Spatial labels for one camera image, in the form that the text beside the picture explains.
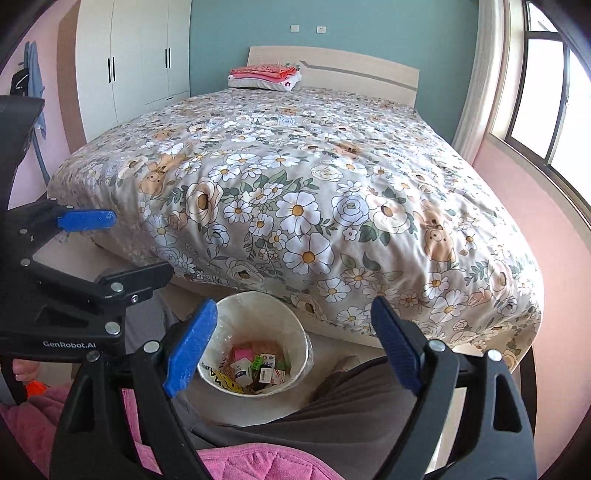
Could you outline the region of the beige wooden headboard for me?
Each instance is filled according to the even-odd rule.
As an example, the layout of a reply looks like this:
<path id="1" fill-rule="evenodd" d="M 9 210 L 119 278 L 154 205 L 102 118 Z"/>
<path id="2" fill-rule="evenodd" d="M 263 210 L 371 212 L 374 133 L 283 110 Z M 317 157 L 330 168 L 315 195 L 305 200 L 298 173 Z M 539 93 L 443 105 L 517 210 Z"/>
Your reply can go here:
<path id="1" fill-rule="evenodd" d="M 413 107 L 420 71 L 382 58 L 307 46 L 252 46 L 249 65 L 297 66 L 301 87 L 324 88 L 390 100 Z"/>

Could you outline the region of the white wardrobe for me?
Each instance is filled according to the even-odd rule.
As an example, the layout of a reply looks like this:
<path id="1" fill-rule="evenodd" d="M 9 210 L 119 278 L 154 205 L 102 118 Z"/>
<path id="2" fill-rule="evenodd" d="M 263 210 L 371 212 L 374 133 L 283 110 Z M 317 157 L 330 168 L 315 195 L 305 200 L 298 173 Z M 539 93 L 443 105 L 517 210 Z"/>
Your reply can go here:
<path id="1" fill-rule="evenodd" d="M 86 140 L 189 96 L 191 4 L 80 2 L 75 75 Z"/>

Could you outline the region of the small white red box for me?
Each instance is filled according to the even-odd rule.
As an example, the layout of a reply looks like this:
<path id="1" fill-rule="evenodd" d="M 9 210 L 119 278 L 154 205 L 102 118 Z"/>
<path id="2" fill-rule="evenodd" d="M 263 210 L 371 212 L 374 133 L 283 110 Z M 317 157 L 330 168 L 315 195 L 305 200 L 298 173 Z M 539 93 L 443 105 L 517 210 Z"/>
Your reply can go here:
<path id="1" fill-rule="evenodd" d="M 259 371 L 259 383 L 263 385 L 273 385 L 274 374 L 276 374 L 276 370 L 273 368 L 263 367 Z"/>

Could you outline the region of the white blue-label bottle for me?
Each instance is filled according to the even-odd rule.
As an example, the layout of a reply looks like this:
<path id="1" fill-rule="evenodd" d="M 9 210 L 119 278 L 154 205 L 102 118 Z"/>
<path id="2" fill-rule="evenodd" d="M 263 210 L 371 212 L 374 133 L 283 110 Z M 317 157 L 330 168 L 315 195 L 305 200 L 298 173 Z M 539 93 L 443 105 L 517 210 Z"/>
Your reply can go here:
<path id="1" fill-rule="evenodd" d="M 252 361 L 247 358 L 239 359 L 231 364 L 235 382 L 242 387 L 249 387 L 253 383 Z"/>

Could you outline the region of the long white blue box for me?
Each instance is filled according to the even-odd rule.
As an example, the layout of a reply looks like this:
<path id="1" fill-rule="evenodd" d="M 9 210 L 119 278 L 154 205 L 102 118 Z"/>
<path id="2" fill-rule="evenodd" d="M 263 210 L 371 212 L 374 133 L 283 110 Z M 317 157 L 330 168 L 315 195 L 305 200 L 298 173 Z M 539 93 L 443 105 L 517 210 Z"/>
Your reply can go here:
<path id="1" fill-rule="evenodd" d="M 284 384 L 287 382 L 287 378 L 287 371 L 273 369 L 273 373 L 271 373 L 270 384 L 273 386 Z"/>

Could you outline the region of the pink cup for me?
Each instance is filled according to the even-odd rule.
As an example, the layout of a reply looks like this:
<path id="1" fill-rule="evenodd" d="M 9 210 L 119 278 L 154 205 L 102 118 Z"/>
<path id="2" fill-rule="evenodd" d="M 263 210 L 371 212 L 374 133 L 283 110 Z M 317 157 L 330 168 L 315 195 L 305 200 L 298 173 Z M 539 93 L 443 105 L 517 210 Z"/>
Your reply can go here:
<path id="1" fill-rule="evenodd" d="M 253 359 L 254 359 L 254 353 L 252 351 L 252 348 L 235 347 L 235 349 L 233 349 L 233 354 L 232 354 L 232 361 L 233 362 L 237 362 L 240 360 L 249 360 L 249 362 L 252 362 Z"/>

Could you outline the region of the folded red blanket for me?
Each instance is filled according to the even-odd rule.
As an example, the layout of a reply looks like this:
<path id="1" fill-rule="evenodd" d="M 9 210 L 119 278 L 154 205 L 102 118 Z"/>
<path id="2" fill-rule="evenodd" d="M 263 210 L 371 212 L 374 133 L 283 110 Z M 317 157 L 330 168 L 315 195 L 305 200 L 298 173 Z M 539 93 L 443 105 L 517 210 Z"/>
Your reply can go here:
<path id="1" fill-rule="evenodd" d="M 259 79 L 280 83 L 294 76 L 297 72 L 297 67 L 294 66 L 259 64 L 231 69 L 228 77 L 231 79 Z"/>

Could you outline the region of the window frame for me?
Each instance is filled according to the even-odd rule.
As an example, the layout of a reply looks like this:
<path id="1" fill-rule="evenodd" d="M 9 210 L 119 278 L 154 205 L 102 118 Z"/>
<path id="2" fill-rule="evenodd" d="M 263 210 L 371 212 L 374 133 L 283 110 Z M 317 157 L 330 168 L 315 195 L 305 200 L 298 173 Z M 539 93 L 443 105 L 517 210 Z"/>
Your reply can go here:
<path id="1" fill-rule="evenodd" d="M 524 1 L 507 143 L 590 221 L 590 3 Z"/>

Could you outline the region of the pink quilted garment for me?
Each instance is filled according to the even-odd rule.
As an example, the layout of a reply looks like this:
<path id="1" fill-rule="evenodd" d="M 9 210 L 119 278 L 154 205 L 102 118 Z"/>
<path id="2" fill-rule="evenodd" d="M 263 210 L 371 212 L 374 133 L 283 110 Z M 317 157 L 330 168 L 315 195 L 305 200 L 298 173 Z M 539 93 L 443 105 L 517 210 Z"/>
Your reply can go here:
<path id="1" fill-rule="evenodd" d="M 1 419 L 26 457 L 44 477 L 51 472 L 54 440 L 69 394 L 67 385 L 49 388 L 19 405 L 1 404 Z M 142 411 L 131 389 L 121 391 L 127 424 L 140 465 L 162 474 L 163 455 L 151 438 L 140 438 Z M 286 446 L 250 443 L 235 447 L 197 450 L 186 433 L 172 444 L 193 460 L 212 479 L 339 479 L 341 474 L 310 453 Z"/>

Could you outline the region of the orange slipper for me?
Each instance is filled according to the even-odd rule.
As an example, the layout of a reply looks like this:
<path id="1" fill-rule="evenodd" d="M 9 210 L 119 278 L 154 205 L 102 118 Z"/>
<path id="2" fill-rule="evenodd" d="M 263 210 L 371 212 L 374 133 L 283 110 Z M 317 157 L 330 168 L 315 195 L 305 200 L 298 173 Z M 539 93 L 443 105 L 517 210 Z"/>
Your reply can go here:
<path id="1" fill-rule="evenodd" d="M 26 395 L 28 398 L 42 395 L 48 390 L 48 386 L 40 381 L 33 380 L 25 383 Z"/>

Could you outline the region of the beige curtain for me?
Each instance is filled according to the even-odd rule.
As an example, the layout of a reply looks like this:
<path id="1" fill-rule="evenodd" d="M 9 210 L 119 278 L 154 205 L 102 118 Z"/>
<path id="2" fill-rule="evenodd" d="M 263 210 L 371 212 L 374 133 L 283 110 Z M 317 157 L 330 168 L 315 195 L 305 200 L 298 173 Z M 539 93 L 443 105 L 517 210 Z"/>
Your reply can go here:
<path id="1" fill-rule="evenodd" d="M 476 48 L 467 97 L 452 146 L 472 164 L 480 150 L 493 110 L 504 47 L 504 2 L 478 2 Z"/>

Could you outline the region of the white trash bin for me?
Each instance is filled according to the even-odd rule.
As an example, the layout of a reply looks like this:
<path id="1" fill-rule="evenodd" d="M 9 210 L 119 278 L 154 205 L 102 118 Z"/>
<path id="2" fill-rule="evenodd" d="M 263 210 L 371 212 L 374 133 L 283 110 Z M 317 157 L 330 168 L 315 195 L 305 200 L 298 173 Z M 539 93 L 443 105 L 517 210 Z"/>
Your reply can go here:
<path id="1" fill-rule="evenodd" d="M 297 386 L 314 366 L 314 350 L 303 325 L 289 307 L 270 295 L 243 292 L 217 302 L 217 324 L 198 364 L 200 378 L 222 393 L 240 398 L 266 398 Z M 233 349 L 252 348 L 253 383 L 242 387 L 231 369 Z M 287 382 L 259 383 L 261 354 L 286 362 Z"/>

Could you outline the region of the white pillow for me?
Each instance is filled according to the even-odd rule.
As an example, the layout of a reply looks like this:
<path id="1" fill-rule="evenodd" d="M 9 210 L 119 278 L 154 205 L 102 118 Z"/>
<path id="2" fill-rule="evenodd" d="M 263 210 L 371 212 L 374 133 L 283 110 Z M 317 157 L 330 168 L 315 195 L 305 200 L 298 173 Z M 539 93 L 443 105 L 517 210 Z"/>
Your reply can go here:
<path id="1" fill-rule="evenodd" d="M 270 91 L 290 92 L 300 82 L 300 71 L 295 72 L 294 75 L 290 75 L 286 80 L 280 82 L 273 82 L 270 80 L 254 77 L 236 78 L 233 75 L 228 76 L 229 88 L 263 89 Z"/>

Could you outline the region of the hanging blue clothes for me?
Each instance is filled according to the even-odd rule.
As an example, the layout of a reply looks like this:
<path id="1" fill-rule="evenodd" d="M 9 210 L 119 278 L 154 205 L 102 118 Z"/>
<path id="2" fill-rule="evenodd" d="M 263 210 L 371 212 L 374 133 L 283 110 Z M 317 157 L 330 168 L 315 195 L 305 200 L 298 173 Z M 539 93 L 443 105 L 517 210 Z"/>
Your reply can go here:
<path id="1" fill-rule="evenodd" d="M 38 50 L 35 41 L 24 46 L 21 69 L 11 78 L 10 95 L 42 99 L 45 86 L 38 62 Z"/>

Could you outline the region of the floral bed cover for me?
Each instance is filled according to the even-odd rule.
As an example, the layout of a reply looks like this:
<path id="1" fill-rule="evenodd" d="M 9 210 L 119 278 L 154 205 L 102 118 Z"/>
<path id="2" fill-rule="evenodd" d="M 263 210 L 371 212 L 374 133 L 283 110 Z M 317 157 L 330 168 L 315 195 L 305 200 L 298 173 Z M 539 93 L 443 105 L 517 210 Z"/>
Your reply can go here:
<path id="1" fill-rule="evenodd" d="M 112 210 L 136 264 L 259 291 L 374 335 L 370 304 L 515 367 L 543 313 L 531 248 L 492 189 L 409 106 L 327 89 L 226 89 L 89 141 L 48 193 Z"/>

